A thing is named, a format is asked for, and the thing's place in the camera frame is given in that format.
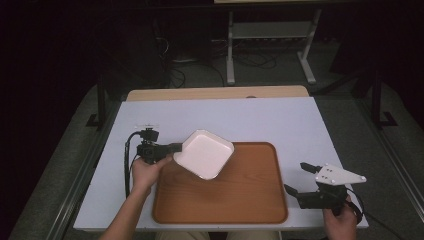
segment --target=person's arm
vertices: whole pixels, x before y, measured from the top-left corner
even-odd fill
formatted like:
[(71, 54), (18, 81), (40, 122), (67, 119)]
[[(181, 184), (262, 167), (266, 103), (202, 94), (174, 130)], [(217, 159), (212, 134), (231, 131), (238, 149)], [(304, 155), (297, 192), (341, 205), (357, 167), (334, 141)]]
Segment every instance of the person's arm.
[(356, 215), (345, 204), (339, 216), (334, 216), (331, 209), (323, 209), (324, 228), (329, 240), (355, 240), (356, 239)]
[(144, 202), (150, 194), (150, 187), (156, 182), (162, 167), (171, 160), (172, 157), (168, 156), (153, 165), (145, 163), (142, 159), (134, 161), (132, 165), (133, 188), (131, 193), (100, 239), (132, 238)]

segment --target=shelf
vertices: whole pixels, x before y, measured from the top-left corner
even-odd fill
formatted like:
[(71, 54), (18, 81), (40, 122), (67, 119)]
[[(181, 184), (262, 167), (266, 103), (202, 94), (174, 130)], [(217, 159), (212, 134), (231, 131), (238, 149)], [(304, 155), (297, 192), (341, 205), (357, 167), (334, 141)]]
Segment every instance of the shelf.
[(310, 25), (310, 21), (234, 23), (232, 38), (304, 38)]

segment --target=wooden tray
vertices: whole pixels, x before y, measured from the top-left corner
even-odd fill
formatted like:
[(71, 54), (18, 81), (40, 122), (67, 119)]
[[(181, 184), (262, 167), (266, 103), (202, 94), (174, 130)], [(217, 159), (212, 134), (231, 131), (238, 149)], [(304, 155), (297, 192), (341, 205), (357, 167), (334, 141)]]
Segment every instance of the wooden tray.
[(175, 162), (158, 180), (153, 219), (162, 224), (265, 224), (287, 219), (275, 148), (234, 143), (219, 175), (203, 180)]

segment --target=white plate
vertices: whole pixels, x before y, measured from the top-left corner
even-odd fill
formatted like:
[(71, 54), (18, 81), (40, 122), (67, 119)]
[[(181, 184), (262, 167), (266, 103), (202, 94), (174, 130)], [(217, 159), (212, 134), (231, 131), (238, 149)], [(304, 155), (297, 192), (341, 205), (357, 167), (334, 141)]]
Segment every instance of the white plate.
[(184, 143), (183, 151), (174, 153), (175, 162), (200, 178), (218, 176), (234, 152), (234, 145), (206, 130), (196, 130)]

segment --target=table surface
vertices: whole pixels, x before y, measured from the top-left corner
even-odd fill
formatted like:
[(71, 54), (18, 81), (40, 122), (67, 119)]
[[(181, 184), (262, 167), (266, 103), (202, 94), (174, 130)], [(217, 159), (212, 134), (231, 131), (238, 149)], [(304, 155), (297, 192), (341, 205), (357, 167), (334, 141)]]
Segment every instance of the table surface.
[[(122, 104), (112, 127), (74, 228), (102, 231), (113, 220), (125, 200), (124, 143), (132, 132), (146, 127), (159, 131), (158, 144), (184, 142), (197, 129), (208, 130), (232, 142), (269, 142), (277, 151), (283, 182), (299, 192), (316, 191), (314, 175), (303, 171), (300, 163), (342, 165), (314, 99), (305, 96), (305, 91), (300, 97), (293, 97), (294, 94), (285, 97), (291, 92), (290, 89), (302, 88), (197, 89), (199, 92), (224, 92), (223, 98), (227, 91), (234, 91), (239, 96), (233, 99), (218, 99), (219, 94), (212, 94), (213, 96), (206, 99), (193, 99), (196, 95), (193, 89), (141, 90), (129, 94), (128, 101)], [(272, 97), (266, 98), (266, 90), (280, 92), (281, 96), (270, 94)], [(154, 99), (149, 100), (150, 97), (146, 95), (152, 92), (155, 93), (151, 95)], [(194, 95), (188, 95), (188, 92), (193, 92)], [(157, 100), (158, 95), (164, 100)], [(182, 100), (182, 96), (191, 100)], [(131, 142), (130, 156), (135, 155), (135, 146), (139, 143), (140, 140), (137, 139)], [(146, 200), (137, 230), (284, 231), (323, 226), (321, 210), (300, 209), (296, 199), (288, 195), (285, 197), (289, 214), (287, 220), (281, 224), (159, 224), (152, 218), (155, 193), (156, 185), (152, 187), (152, 193)], [(354, 196), (352, 198), (358, 204), (357, 199)], [(366, 226), (368, 223), (364, 219), (359, 227)]]

